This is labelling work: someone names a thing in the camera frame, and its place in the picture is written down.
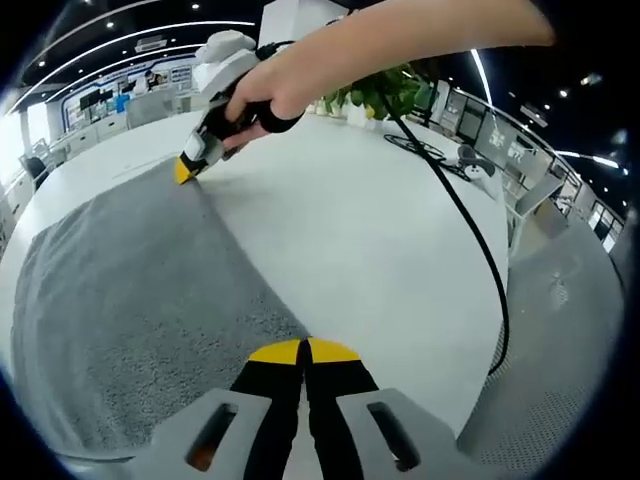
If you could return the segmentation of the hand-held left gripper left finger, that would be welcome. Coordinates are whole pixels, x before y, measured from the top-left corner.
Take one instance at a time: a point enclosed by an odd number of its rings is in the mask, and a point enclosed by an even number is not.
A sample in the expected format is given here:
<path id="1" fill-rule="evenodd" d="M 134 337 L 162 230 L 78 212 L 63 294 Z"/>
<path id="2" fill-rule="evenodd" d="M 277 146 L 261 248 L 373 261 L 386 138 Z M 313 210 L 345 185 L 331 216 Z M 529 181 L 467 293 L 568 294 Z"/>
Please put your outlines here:
<path id="1" fill-rule="evenodd" d="M 298 339 L 252 353 L 215 388 L 156 427 L 132 460 L 134 479 L 281 479 L 298 427 Z"/>

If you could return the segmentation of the person's right hand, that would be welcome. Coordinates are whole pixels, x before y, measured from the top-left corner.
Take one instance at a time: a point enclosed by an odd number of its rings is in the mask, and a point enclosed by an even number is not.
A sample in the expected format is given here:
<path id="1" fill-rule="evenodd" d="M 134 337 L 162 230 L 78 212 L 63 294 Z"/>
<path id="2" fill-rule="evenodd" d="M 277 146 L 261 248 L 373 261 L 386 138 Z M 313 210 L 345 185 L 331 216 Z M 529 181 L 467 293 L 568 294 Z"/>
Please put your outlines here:
<path id="1" fill-rule="evenodd" d="M 226 106 L 225 116 L 235 123 L 248 104 L 267 101 L 273 115 L 282 120 L 300 116 L 309 100 L 296 87 L 296 68 L 285 59 L 285 52 L 262 62 L 237 84 Z"/>

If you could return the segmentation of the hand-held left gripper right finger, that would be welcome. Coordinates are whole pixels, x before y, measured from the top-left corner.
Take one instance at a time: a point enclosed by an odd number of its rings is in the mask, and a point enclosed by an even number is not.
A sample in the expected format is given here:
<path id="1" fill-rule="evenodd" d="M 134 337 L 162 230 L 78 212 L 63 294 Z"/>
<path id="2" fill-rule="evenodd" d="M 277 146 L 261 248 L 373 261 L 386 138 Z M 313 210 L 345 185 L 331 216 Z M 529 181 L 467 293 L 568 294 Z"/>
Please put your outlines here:
<path id="1" fill-rule="evenodd" d="M 309 427 L 325 479 L 481 479 L 453 431 L 397 389 L 381 389 L 359 356 L 306 340 Z"/>

